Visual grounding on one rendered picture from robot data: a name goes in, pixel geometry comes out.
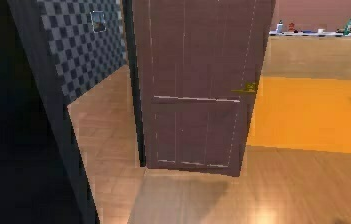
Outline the brown wooden room door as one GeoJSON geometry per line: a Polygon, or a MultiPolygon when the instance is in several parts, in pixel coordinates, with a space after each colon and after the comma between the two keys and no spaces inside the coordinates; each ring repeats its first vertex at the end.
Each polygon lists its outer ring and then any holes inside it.
{"type": "Polygon", "coordinates": [[[276,0],[132,0],[146,164],[239,175],[276,0]]]}

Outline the orange floor cloth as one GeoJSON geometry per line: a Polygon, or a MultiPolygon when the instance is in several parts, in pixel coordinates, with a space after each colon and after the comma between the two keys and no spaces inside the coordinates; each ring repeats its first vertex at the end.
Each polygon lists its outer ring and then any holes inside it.
{"type": "Polygon", "coordinates": [[[351,80],[263,78],[247,143],[351,153],[351,80]]]}

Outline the white long shelf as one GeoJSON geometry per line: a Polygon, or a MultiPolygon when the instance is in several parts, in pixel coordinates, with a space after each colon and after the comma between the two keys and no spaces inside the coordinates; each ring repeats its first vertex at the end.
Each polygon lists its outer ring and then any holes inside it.
{"type": "Polygon", "coordinates": [[[299,37],[351,37],[351,33],[344,35],[337,32],[277,32],[270,31],[269,36],[299,36],[299,37]]]}

